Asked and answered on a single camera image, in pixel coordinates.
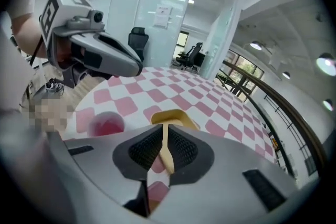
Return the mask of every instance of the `pink checkered tablecloth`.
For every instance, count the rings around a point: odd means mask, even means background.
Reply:
[[[88,123],[101,112],[114,111],[125,130],[150,124],[162,110],[182,109],[201,131],[241,142],[275,162],[275,152],[261,122],[236,96],[196,74],[169,68],[144,68],[134,78],[112,77],[90,91],[78,104],[63,139],[85,138]],[[148,172],[149,198],[161,201],[169,175],[156,158]]]

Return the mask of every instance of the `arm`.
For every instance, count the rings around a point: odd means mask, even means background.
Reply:
[[[29,55],[33,55],[41,37],[41,30],[37,20],[32,14],[25,14],[12,19],[12,32],[18,47]],[[36,57],[47,58],[44,43],[37,52]]]
[[[33,17],[35,0],[10,0],[7,12],[12,20],[12,32],[18,47],[32,55],[41,37],[37,20]],[[43,44],[37,57],[46,58],[46,46]]]

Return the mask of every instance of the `glass partition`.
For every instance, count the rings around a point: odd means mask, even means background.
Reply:
[[[107,29],[109,6],[111,0],[90,0],[90,1],[93,8],[100,10],[101,12],[104,13],[103,23],[105,24],[105,29]]]
[[[212,24],[210,33],[206,40],[208,44],[208,53],[206,54],[202,66],[199,70],[199,74],[203,78],[209,78],[211,71],[214,69],[215,64],[218,62],[217,57],[223,50],[223,44],[227,37],[227,33],[230,27],[230,21],[233,13],[234,0],[226,0],[224,8],[219,17]]]
[[[109,0],[107,32],[123,44],[128,43],[128,34],[134,23],[139,0]]]
[[[135,17],[136,27],[144,27],[149,40],[144,50],[144,66],[169,67],[188,0],[140,0]],[[164,26],[154,25],[158,5],[171,8]]]

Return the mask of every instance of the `robotic arm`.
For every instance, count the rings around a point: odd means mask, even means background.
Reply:
[[[63,72],[62,83],[74,88],[87,74],[109,79],[135,77],[142,71],[139,56],[105,32],[103,12],[87,0],[48,0],[40,19],[49,62]],[[71,59],[57,61],[57,38],[71,41]]]

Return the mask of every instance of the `black office chair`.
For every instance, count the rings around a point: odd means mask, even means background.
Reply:
[[[188,57],[189,54],[190,54],[190,52],[191,52],[194,48],[195,48],[195,46],[191,47],[191,49],[190,49],[187,53],[185,53],[185,52],[181,52],[180,54],[178,54],[178,56],[180,56],[180,57]]]
[[[145,28],[134,27],[128,35],[128,45],[136,52],[140,60],[143,62],[143,50],[149,36],[145,34]]]
[[[178,63],[180,63],[180,66],[184,66],[186,67],[192,67],[194,65],[194,60],[197,56],[197,54],[199,53],[199,51],[201,50],[202,46],[197,46],[193,49],[193,51],[190,53],[190,55],[188,57],[177,57],[176,61]]]

